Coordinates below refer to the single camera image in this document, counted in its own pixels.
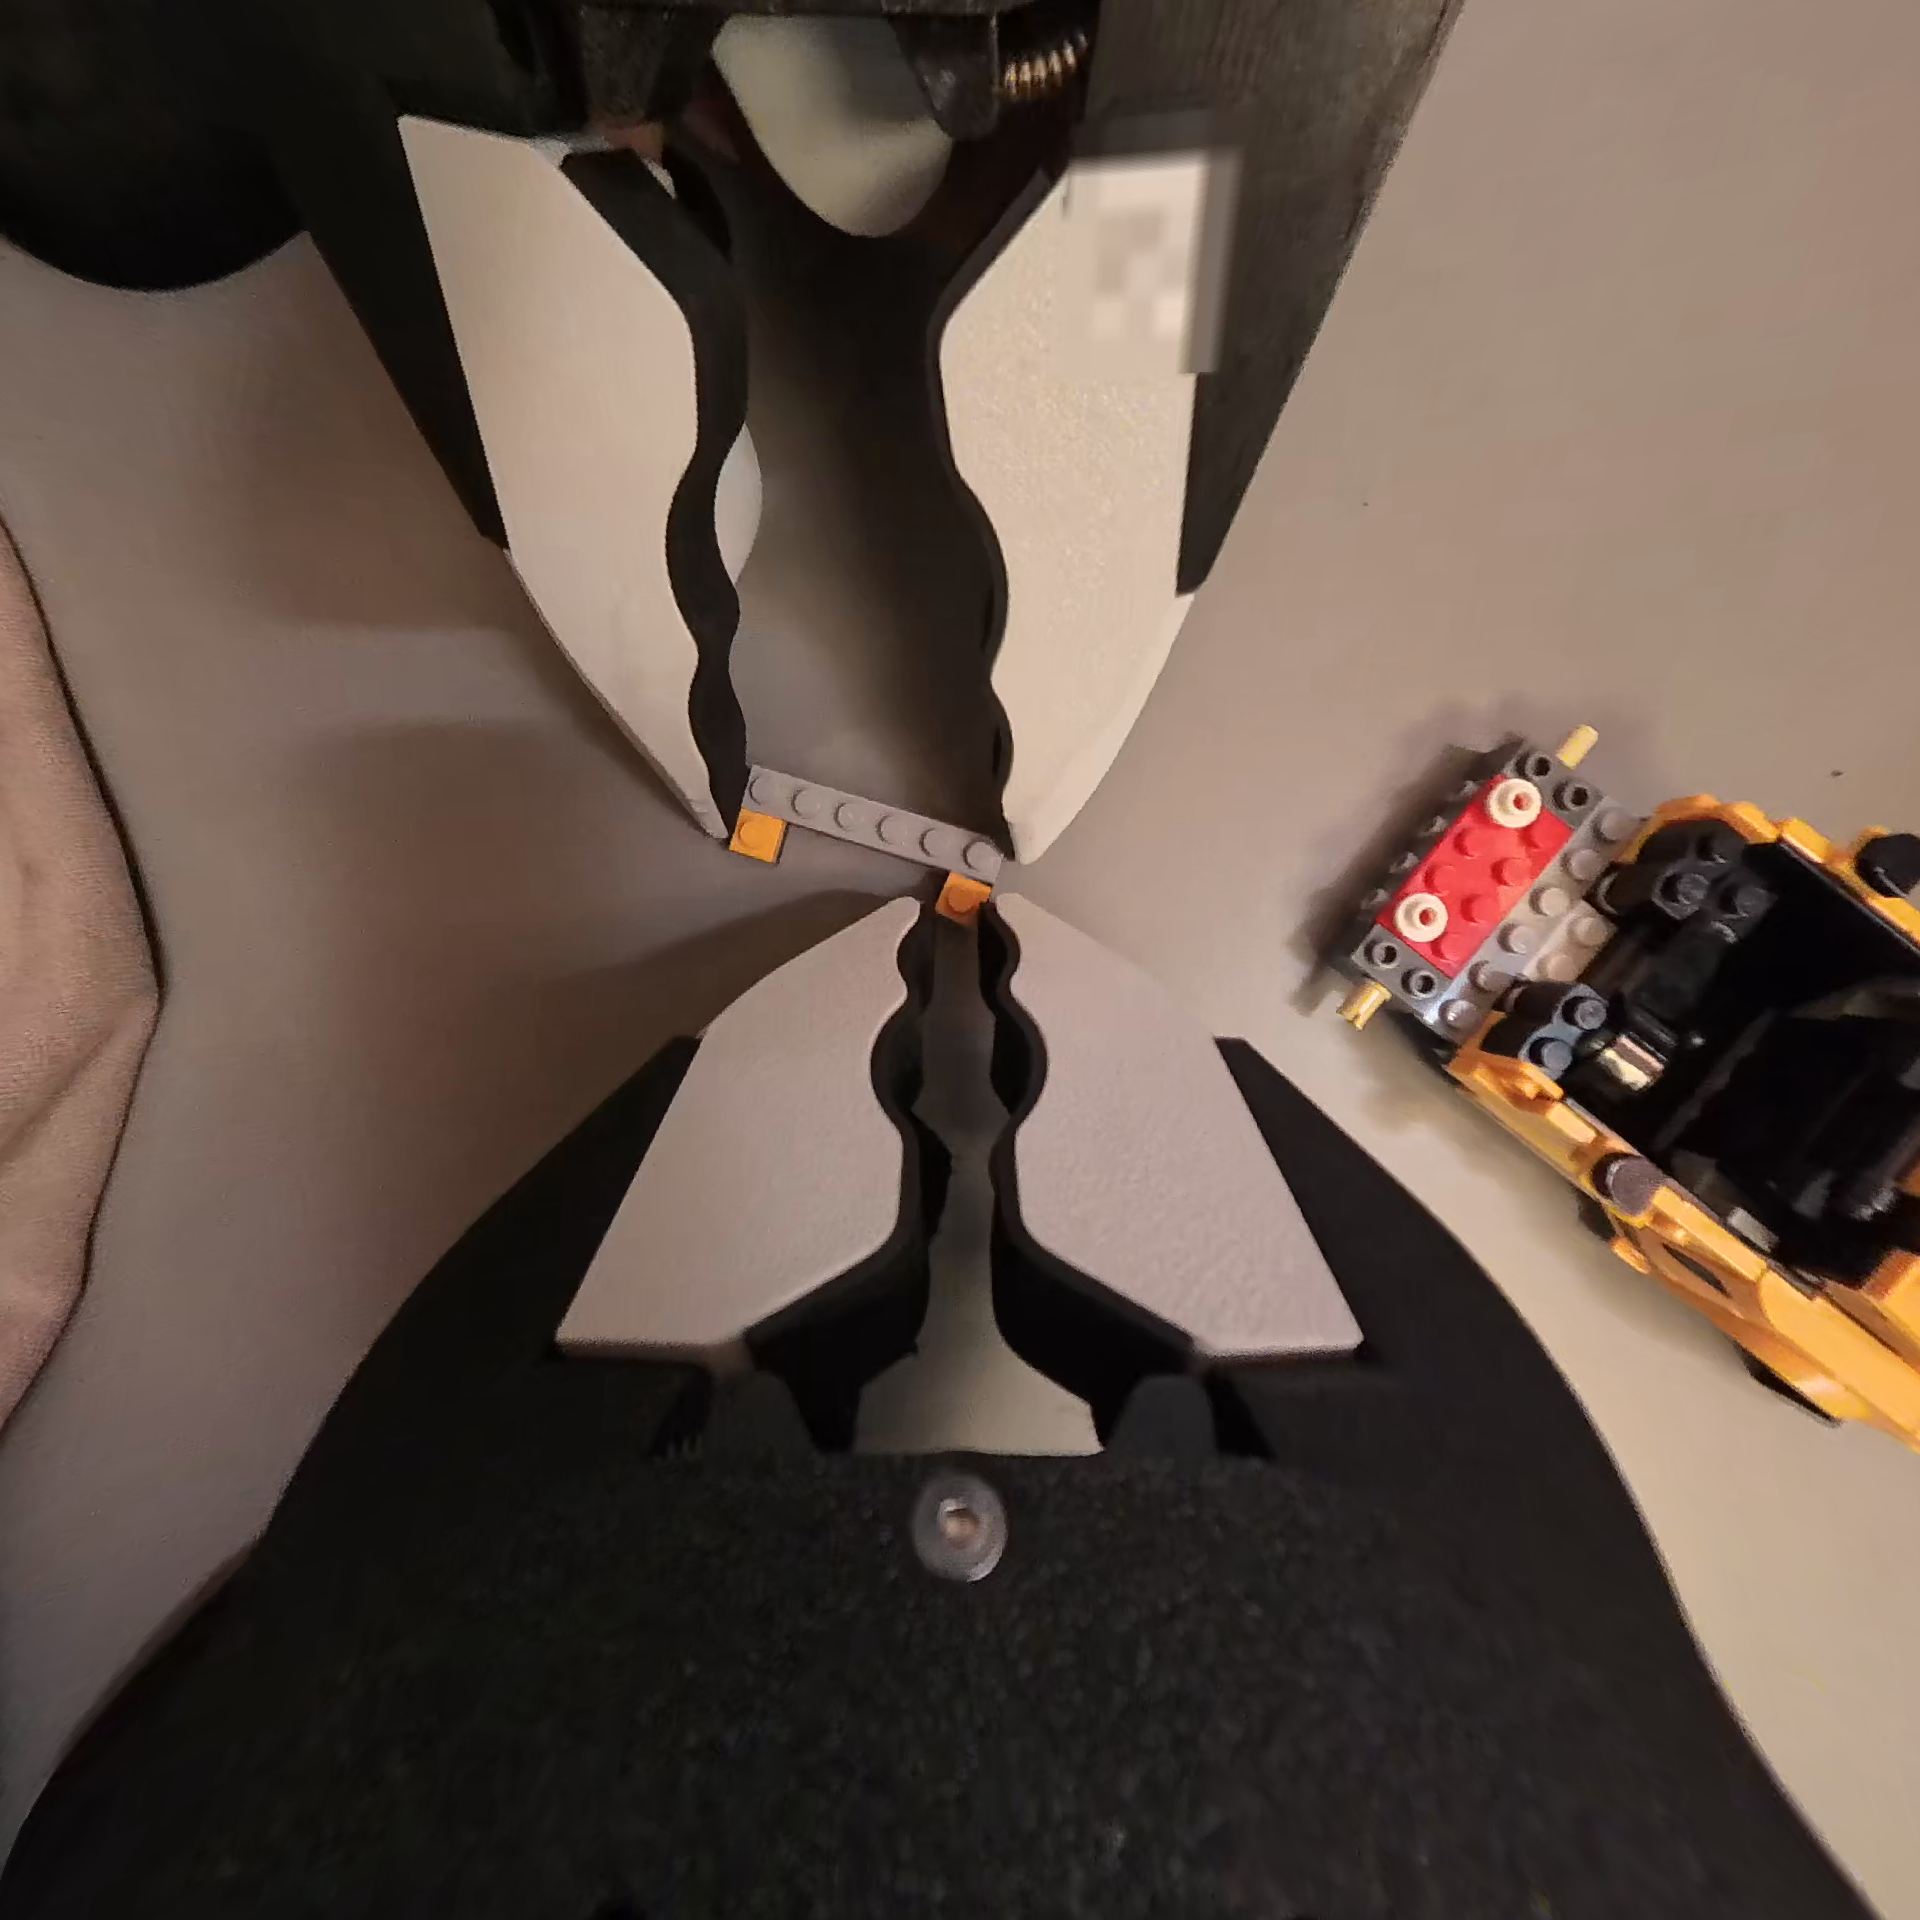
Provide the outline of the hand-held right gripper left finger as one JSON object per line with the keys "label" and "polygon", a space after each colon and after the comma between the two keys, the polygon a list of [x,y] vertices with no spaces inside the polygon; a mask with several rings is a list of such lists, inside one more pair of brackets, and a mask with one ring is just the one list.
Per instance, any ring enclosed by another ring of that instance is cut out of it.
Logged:
{"label": "hand-held right gripper left finger", "polygon": [[923,1319],[932,915],[891,899],[736,997],[559,1321],[570,1354],[881,1372]]}

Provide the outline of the taupe sweatshirt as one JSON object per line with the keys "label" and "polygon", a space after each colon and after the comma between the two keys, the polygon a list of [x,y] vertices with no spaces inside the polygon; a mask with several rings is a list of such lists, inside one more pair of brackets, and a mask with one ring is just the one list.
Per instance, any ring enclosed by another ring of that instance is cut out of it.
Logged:
{"label": "taupe sweatshirt", "polygon": [[124,840],[3,536],[3,1417],[79,1306],[156,1011]]}

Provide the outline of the long grey lego plate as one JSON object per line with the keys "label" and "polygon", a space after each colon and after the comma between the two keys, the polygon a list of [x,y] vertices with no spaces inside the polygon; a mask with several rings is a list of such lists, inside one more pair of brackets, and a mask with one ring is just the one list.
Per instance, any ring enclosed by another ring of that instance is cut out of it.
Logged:
{"label": "long grey lego plate", "polygon": [[940,876],[965,872],[995,885],[1008,866],[1008,856],[984,834],[761,764],[747,769],[742,805],[779,812],[789,830],[905,859]]}

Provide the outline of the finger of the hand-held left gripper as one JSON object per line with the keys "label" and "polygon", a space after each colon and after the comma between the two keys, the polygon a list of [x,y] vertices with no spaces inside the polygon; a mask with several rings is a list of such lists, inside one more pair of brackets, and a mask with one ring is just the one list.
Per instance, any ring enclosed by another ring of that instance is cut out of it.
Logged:
{"label": "finger of the hand-held left gripper", "polygon": [[1000,560],[1018,861],[1100,787],[1188,614],[1200,284],[1202,160],[1092,158],[1040,184],[933,327],[946,447]]}
{"label": "finger of the hand-held left gripper", "polygon": [[747,315],[687,158],[403,117],[505,554],[565,661],[708,837],[747,781]]}

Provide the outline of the yellow lego car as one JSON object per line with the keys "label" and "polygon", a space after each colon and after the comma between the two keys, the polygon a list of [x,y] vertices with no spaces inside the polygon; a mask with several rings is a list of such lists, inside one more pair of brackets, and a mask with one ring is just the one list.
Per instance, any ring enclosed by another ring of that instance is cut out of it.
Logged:
{"label": "yellow lego car", "polygon": [[1597,730],[1454,754],[1348,885],[1397,1020],[1613,1255],[1829,1422],[1916,1445],[1916,834],[1613,797]]}

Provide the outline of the person's left forearm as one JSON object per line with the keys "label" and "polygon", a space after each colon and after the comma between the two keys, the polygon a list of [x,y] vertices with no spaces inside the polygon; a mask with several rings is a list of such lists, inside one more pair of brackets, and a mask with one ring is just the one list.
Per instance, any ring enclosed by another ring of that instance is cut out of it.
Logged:
{"label": "person's left forearm", "polygon": [[3,2],[3,238],[119,290],[234,273],[309,231],[353,287],[412,2]]}

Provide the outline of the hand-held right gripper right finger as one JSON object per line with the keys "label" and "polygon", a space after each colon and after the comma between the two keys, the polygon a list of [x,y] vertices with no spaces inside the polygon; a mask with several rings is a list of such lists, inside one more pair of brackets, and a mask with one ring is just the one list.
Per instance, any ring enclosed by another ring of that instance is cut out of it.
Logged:
{"label": "hand-held right gripper right finger", "polygon": [[1045,1379],[1348,1358],[1359,1319],[1220,1045],[1040,901],[979,915],[993,1310]]}

